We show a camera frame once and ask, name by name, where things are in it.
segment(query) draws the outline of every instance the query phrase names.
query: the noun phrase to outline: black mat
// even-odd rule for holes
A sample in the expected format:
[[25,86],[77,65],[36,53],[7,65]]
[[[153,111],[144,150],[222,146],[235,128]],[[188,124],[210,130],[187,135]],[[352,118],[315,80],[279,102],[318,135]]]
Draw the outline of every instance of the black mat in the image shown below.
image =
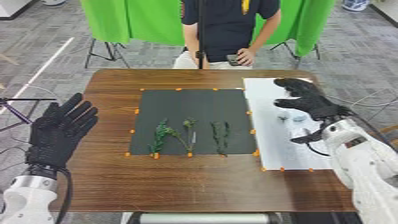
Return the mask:
[[[148,90],[142,94],[140,113],[132,137],[132,154],[149,154],[149,144],[155,141],[155,129],[167,118],[167,125],[181,133],[187,141],[183,121],[197,120],[194,154],[217,154],[213,129],[210,123],[228,122],[231,127],[229,146],[226,154],[249,154],[256,151],[254,135],[251,135],[251,120],[247,102],[242,90]],[[160,154],[187,154],[181,143],[172,136],[165,138]]]

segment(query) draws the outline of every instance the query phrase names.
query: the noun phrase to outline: cable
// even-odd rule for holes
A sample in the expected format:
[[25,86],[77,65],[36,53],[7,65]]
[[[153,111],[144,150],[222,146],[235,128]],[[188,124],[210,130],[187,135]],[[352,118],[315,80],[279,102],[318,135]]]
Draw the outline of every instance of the cable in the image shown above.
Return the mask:
[[4,172],[9,168],[13,168],[14,166],[25,164],[25,162],[16,163],[14,165],[11,165],[9,167],[5,167],[4,169],[0,169],[0,172]]
[[352,105],[350,105],[350,109],[354,109],[354,106],[359,104],[359,102],[363,102],[371,96],[375,96],[380,92],[384,92],[386,89],[379,90],[377,92],[373,92]]
[[[348,101],[348,100],[339,99],[336,96],[329,96],[329,95],[325,95],[325,96],[327,96],[329,98],[339,100],[339,101],[345,102],[345,103],[350,103],[350,104],[355,103],[355,102],[352,102],[352,101]],[[395,104],[395,103],[398,103],[398,100],[393,101],[393,102],[389,102],[389,103],[382,103],[382,104],[375,104],[375,105],[357,103],[355,106],[363,106],[363,107],[382,107],[382,106],[391,105],[391,104]]]
[[363,119],[363,117],[359,116],[359,114],[355,112],[354,113],[354,117],[359,119],[359,121],[364,123],[364,125],[368,126],[370,130],[373,131],[379,140],[384,142],[384,144],[393,148],[393,150],[396,151],[396,148],[387,140],[387,138],[384,137],[380,131],[377,130],[377,128],[371,126],[370,122]]
[[325,154],[325,153],[322,153],[320,151],[315,150],[315,148],[313,148],[309,142],[306,142],[306,145],[308,145],[309,150],[311,150],[318,155],[322,155],[322,156],[331,156],[329,154]]
[[382,109],[377,111],[377,113],[373,114],[373,116],[370,117],[368,121],[373,120],[373,118],[377,117],[377,115],[382,113],[382,111],[387,109],[387,107],[391,106],[391,103],[382,107]]
[[[48,90],[48,89],[45,89],[43,87],[34,86],[34,85],[29,85],[29,87],[32,87],[32,88],[41,89],[43,91],[46,91],[46,92],[53,95],[53,98],[57,99],[59,104],[62,104],[61,97],[57,96],[57,94],[55,94],[55,92],[53,92],[52,90]],[[9,126],[11,115],[13,115],[13,113],[9,113],[9,117],[7,117],[7,120],[5,120],[5,127]],[[21,142],[23,144],[29,144],[29,142],[27,142],[25,140],[21,140],[21,139],[18,139],[18,138],[14,137],[14,134],[13,134],[11,129],[9,129],[9,137],[11,137],[11,139],[13,139],[14,141]]]
[[55,92],[53,92],[52,90],[45,89],[45,88],[39,87],[39,86],[32,86],[32,85],[29,85],[29,87],[32,87],[32,88],[41,89],[43,91],[46,91],[46,92],[53,95],[53,98],[57,99],[59,104],[62,104],[62,100],[61,100],[61,98],[59,98],[59,95],[55,94]]
[[27,153],[27,150],[23,150],[21,147],[14,146],[14,147],[9,147],[7,149],[4,149],[4,151],[0,152],[0,155],[2,155],[11,149],[20,149],[20,150],[23,151],[23,153]]
[[61,207],[61,211],[59,211],[59,217],[57,217],[57,222],[55,224],[61,224],[62,219],[66,217],[66,213],[71,207],[71,198],[73,198],[73,179],[71,179],[71,172],[66,168],[59,169],[59,172],[64,174],[66,176],[66,180],[68,180],[68,189],[66,189],[66,198],[64,198],[64,203],[62,203],[62,207]]

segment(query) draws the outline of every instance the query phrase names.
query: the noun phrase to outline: wall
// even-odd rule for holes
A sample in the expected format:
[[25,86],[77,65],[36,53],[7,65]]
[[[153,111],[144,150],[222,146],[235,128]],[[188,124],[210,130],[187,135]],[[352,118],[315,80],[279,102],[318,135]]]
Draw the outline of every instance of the wall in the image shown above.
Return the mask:
[[398,0],[386,0],[386,2],[377,2],[373,5],[398,22]]
[[11,17],[32,0],[0,0],[0,17]]

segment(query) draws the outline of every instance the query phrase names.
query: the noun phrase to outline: person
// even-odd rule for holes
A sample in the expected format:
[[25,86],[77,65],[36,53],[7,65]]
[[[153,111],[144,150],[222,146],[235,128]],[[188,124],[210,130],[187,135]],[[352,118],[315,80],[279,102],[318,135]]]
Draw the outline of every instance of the person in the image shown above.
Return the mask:
[[[199,1],[181,0],[185,49],[174,62],[174,69],[196,69],[199,64],[196,57]],[[281,2],[279,0],[206,0],[204,3],[204,69],[251,69],[256,52],[281,23]],[[258,14],[267,22],[252,41]],[[231,66],[228,55],[238,56],[238,66]]]

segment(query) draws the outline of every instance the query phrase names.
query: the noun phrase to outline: metal stand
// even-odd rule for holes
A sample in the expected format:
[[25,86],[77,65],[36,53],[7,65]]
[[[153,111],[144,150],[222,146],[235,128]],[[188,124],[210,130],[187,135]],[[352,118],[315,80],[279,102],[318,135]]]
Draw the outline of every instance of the metal stand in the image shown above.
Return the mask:
[[281,224],[276,213],[233,214],[233,213],[142,213],[130,215],[128,222],[121,224]]
[[[293,50],[292,50],[290,45],[286,44],[286,42],[283,42],[281,44],[277,44],[277,46],[270,50],[274,51],[281,45],[284,45],[284,47],[286,47],[286,49],[290,51],[290,55],[292,55],[293,59],[297,60],[295,68],[299,68],[300,62],[302,62],[302,57],[295,55],[295,52],[293,52]],[[316,58],[320,60],[320,47],[318,47],[318,44],[315,44],[313,51],[316,52]]]
[[85,69],[89,68],[91,56],[96,56],[96,57],[103,58],[109,61],[117,61],[121,59],[126,67],[130,68],[128,62],[125,60],[125,57],[123,57],[121,52],[119,52],[119,49],[117,49],[119,46],[126,49],[126,47],[123,46],[123,44],[121,43],[105,42],[105,47],[107,47],[107,51],[109,51],[109,57],[105,57],[105,56],[101,56],[101,55],[98,55],[98,54],[93,53],[94,46],[96,46],[96,39],[93,38],[91,50],[89,50],[87,59],[85,59],[85,66],[84,66]]
[[[0,129],[0,132],[4,132],[5,130],[9,130],[11,128],[14,128],[16,126],[20,126],[21,124],[32,124],[32,114],[34,114],[34,110],[39,106],[39,102],[41,101],[53,101],[55,99],[7,99],[7,98],[0,98],[0,107],[7,108],[7,110],[11,111],[11,113],[16,115],[16,117],[20,118],[20,122],[14,123],[13,125],[9,125],[5,128]],[[9,101],[34,101],[34,107],[29,111],[29,115],[25,116],[23,113],[16,110],[16,108],[9,105]]]
[[199,0],[199,51],[196,57],[199,59],[199,69],[203,69],[204,63],[204,15],[206,15],[206,0]]

